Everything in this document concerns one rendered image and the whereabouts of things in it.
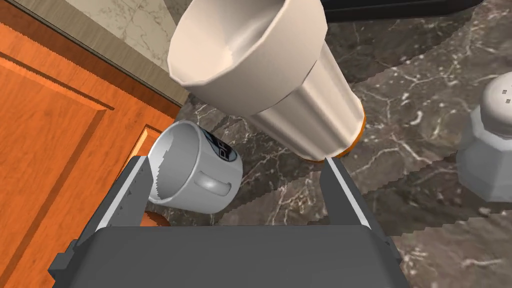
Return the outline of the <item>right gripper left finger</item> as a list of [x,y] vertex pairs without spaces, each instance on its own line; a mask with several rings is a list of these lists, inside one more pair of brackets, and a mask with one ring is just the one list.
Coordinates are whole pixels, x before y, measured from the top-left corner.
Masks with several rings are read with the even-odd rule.
[[93,213],[77,244],[81,245],[94,232],[105,227],[139,225],[153,183],[149,158],[133,156]]

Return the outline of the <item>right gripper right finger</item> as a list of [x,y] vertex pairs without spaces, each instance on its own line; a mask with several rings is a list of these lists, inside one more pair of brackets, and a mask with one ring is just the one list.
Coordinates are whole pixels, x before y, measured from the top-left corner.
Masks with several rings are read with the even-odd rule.
[[326,158],[320,173],[320,188],[332,225],[363,225],[386,240],[380,224],[339,158]]

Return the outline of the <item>brown round bread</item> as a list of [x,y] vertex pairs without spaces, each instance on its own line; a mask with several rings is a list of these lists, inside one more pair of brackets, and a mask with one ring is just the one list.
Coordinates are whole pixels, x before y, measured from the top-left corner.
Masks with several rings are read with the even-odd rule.
[[161,214],[145,211],[140,223],[141,227],[169,227],[170,222]]

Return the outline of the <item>white mug with dark print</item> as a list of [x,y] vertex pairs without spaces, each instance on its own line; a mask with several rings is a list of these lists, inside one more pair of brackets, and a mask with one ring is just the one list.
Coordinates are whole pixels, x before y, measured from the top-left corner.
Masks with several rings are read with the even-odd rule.
[[148,159],[153,175],[149,201],[157,205],[214,214],[232,202],[241,186],[240,154],[188,120],[169,126]]

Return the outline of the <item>orange wooden cupboard door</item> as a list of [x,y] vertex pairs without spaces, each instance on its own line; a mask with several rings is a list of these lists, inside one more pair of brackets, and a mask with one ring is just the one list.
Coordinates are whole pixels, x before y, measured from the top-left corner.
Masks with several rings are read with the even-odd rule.
[[52,288],[55,255],[178,111],[0,0],[0,288]]

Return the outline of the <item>tall white ribbed cup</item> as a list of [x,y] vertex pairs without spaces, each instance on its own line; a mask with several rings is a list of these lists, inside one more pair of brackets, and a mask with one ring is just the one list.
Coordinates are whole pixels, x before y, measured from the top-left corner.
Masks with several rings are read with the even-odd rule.
[[340,157],[366,115],[327,30],[320,0],[192,0],[170,41],[169,75],[303,159]]

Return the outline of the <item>white salt shaker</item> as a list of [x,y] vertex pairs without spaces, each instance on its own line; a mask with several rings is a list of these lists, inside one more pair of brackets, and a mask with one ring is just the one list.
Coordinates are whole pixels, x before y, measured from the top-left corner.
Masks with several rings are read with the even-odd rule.
[[487,202],[512,203],[512,71],[487,84],[456,153],[459,182]]

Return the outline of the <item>black flat appliance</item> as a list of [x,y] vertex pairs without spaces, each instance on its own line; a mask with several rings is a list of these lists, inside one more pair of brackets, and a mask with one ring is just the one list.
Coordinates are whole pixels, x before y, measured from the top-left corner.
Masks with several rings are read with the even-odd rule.
[[433,18],[473,8],[484,0],[320,0],[328,23]]

